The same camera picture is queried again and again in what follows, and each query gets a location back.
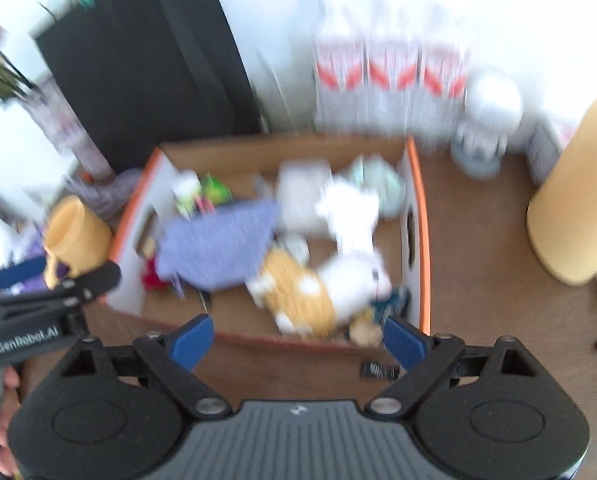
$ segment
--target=mug handle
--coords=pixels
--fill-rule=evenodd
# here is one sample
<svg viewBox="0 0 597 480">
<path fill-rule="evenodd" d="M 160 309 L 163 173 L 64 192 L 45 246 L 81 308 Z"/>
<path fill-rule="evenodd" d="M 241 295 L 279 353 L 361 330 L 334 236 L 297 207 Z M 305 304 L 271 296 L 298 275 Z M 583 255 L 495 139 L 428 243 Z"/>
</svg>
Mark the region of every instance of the mug handle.
<svg viewBox="0 0 597 480">
<path fill-rule="evenodd" d="M 59 278 L 56 275 L 58 270 L 58 258 L 48 254 L 48 262 L 43 271 L 43 280 L 45 285 L 48 286 L 49 290 L 53 290 L 60 283 Z"/>
</svg>

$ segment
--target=finger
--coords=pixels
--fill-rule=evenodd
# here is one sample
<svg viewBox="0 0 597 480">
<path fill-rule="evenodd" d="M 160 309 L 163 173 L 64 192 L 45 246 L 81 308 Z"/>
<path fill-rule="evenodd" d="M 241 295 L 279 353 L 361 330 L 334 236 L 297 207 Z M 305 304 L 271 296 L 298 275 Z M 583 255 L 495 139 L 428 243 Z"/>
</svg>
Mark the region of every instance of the finger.
<svg viewBox="0 0 597 480">
<path fill-rule="evenodd" d="M 19 409 L 18 393 L 12 388 L 3 392 L 3 402 L 0 407 L 0 445 L 7 446 L 7 428 L 12 417 Z"/>
<path fill-rule="evenodd" d="M 8 388 L 18 388 L 21 385 L 21 378 L 11 366 L 3 370 L 3 384 Z"/>
<path fill-rule="evenodd" d="M 5 476 L 14 476 L 18 473 L 14 455 L 12 455 L 12 452 L 7 448 L 0 449 L 0 472 Z"/>
</svg>

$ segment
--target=yellow cylinder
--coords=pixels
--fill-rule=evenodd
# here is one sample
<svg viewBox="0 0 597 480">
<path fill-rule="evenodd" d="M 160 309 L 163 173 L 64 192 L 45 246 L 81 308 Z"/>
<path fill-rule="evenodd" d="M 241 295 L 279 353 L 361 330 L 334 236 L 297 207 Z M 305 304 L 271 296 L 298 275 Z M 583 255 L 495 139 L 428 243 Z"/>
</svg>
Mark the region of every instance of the yellow cylinder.
<svg viewBox="0 0 597 480">
<path fill-rule="evenodd" d="M 568 285 L 597 271 L 597 99 L 528 206 L 530 242 L 544 267 Z"/>
<path fill-rule="evenodd" d="M 95 215 L 74 195 L 65 197 L 52 210 L 43 247 L 48 262 L 43 273 L 48 288 L 55 288 L 59 279 L 59 263 L 69 266 L 69 275 L 77 278 L 96 269 L 107 260 L 112 243 L 109 225 Z"/>
</svg>

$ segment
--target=black label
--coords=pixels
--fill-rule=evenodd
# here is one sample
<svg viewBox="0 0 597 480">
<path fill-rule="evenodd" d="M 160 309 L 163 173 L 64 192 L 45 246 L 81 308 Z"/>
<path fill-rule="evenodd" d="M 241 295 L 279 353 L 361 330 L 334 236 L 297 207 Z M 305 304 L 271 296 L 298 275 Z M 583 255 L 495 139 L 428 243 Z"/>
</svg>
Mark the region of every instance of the black label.
<svg viewBox="0 0 597 480">
<path fill-rule="evenodd" d="M 62 336 L 62 331 L 57 324 L 51 324 L 37 330 L 29 330 L 17 335 L 4 336 L 0 338 L 0 355 L 18 352 L 46 343 Z"/>
<path fill-rule="evenodd" d="M 399 378 L 400 370 L 399 366 L 386 366 L 376 361 L 364 361 L 361 363 L 360 375 L 372 379 L 386 379 L 392 383 Z"/>
</svg>

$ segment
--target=purple cloth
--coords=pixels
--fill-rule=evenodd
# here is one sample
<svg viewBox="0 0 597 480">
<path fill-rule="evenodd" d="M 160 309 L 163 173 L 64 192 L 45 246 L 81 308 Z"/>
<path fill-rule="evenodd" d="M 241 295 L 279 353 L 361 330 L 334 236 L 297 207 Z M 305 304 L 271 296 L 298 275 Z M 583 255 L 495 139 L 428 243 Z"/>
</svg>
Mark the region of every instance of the purple cloth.
<svg viewBox="0 0 597 480">
<path fill-rule="evenodd" d="M 164 227 L 156 273 L 164 282 L 178 277 L 208 292 L 245 283 L 261 268 L 277 216 L 276 202 L 252 200 L 176 218 Z"/>
<path fill-rule="evenodd" d="M 109 184 L 86 184 L 78 178 L 67 181 L 67 192 L 79 197 L 103 220 L 114 217 L 128 203 L 143 170 L 126 170 Z"/>
</svg>

